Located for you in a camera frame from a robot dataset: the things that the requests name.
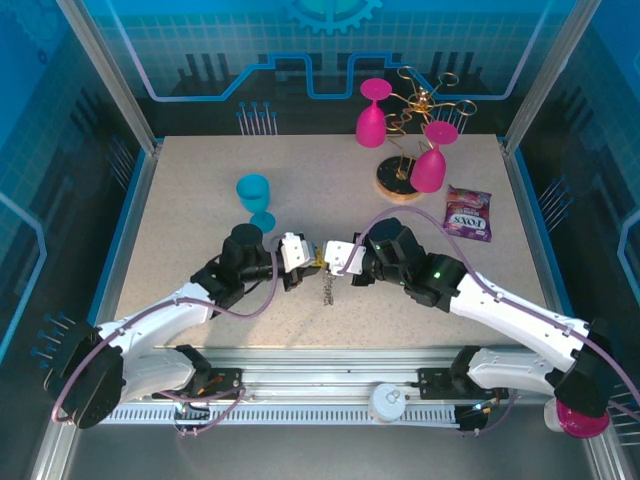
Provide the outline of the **blue plastic goblet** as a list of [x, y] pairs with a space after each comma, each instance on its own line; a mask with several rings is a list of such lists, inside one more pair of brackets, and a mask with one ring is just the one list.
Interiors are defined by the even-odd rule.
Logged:
[[251, 214], [250, 223], [263, 233], [271, 232], [275, 217], [268, 211], [270, 205], [270, 184], [259, 174], [243, 176], [236, 185], [236, 192], [243, 207]]

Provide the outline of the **purple candy bag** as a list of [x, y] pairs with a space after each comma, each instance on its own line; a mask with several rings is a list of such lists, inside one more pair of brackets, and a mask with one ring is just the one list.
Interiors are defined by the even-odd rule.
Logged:
[[448, 186], [444, 230], [461, 238], [490, 243], [490, 203], [492, 195], [487, 192]]

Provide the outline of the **pink plastic goblet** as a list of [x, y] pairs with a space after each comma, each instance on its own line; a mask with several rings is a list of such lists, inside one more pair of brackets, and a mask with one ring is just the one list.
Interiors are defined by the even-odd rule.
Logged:
[[449, 122], [433, 121], [424, 128], [424, 135], [432, 147], [416, 160], [409, 181], [420, 193], [435, 193], [443, 185], [447, 168], [441, 147], [455, 143], [459, 133]]
[[380, 147], [386, 140], [386, 119], [379, 102], [392, 93], [391, 84], [382, 78], [370, 78], [360, 86], [370, 104], [360, 113], [356, 123], [356, 140], [366, 148]]

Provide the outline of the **white can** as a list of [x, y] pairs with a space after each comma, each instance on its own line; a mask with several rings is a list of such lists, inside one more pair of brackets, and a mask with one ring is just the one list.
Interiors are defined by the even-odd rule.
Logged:
[[406, 410], [406, 398], [399, 387], [383, 383], [374, 388], [368, 403], [370, 415], [378, 422], [399, 420]]

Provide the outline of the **pink lidded white cup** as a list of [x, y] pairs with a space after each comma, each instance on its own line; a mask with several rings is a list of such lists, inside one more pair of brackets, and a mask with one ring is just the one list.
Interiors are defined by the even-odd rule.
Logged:
[[570, 409], [555, 397], [545, 403], [543, 412], [545, 425], [556, 433], [565, 433], [579, 439], [589, 439], [602, 434], [610, 424], [610, 416], [589, 417]]

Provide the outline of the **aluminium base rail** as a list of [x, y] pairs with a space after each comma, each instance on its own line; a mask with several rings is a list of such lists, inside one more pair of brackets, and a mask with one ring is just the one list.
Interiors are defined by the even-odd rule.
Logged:
[[[420, 369], [448, 370], [462, 349], [264, 349], [200, 348], [216, 369], [238, 369], [246, 393], [278, 403], [349, 403], [368, 397], [382, 383], [419, 396]], [[159, 397], [187, 385], [191, 361], [168, 347], [157, 347], [133, 361], [119, 402]]]

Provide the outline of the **aluminium side frame rail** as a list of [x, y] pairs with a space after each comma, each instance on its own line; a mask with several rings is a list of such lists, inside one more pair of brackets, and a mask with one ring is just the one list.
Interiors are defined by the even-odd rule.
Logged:
[[128, 266], [162, 145], [153, 154], [141, 152], [131, 176], [96, 292], [87, 314], [91, 326], [115, 318]]
[[518, 149], [509, 152], [505, 146], [502, 156], [547, 307], [573, 315], [574, 309], [524, 158]]

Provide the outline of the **aluminium frame post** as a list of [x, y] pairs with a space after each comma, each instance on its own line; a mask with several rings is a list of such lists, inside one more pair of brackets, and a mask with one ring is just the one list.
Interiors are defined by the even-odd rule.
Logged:
[[530, 90], [503, 141], [503, 153], [513, 156], [589, 26], [602, 0], [575, 0]]
[[141, 148], [154, 156], [158, 152], [155, 135], [84, 3], [55, 1]]

